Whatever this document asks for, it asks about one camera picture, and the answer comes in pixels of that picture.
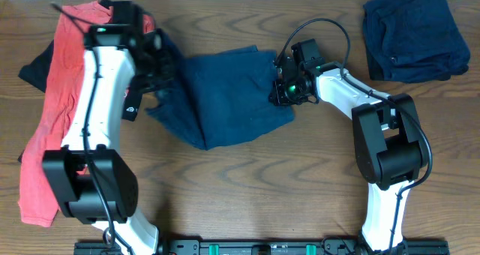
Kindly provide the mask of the navy blue shorts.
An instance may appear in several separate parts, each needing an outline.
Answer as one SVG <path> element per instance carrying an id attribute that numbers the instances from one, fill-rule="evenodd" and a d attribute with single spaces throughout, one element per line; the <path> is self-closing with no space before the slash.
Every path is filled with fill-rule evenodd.
<path id="1" fill-rule="evenodd" d="M 276 52 L 247 46 L 186 58 L 170 37 L 176 75 L 157 91 L 147 114 L 180 140 L 202 150 L 255 140 L 295 118 L 268 96 L 278 74 Z"/>

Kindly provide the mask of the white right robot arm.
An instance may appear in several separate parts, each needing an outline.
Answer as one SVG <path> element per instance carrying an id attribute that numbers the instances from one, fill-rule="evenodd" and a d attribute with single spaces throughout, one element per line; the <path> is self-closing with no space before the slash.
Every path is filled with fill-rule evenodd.
<path id="1" fill-rule="evenodd" d="M 407 94 L 390 95 L 357 80 L 340 63 L 317 60 L 277 65 L 278 79 L 268 99 L 276 106 L 331 104 L 352 122 L 355 162 L 368 184 L 367 214 L 358 253 L 393 254 L 404 243 L 401 232 L 409 192 L 431 170 L 431 145 L 416 106 Z"/>

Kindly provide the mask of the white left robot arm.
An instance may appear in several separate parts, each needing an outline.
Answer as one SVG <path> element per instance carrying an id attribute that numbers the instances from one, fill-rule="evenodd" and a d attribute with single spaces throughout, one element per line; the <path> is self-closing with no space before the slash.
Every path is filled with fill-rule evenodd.
<path id="1" fill-rule="evenodd" d="M 84 76 L 73 121 L 42 167 L 63 215 L 101 230 L 75 254 L 168 254 L 168 241 L 138 206 L 139 184 L 118 153 L 126 91 L 146 93 L 174 76 L 157 28 L 92 25 L 84 34 Z"/>

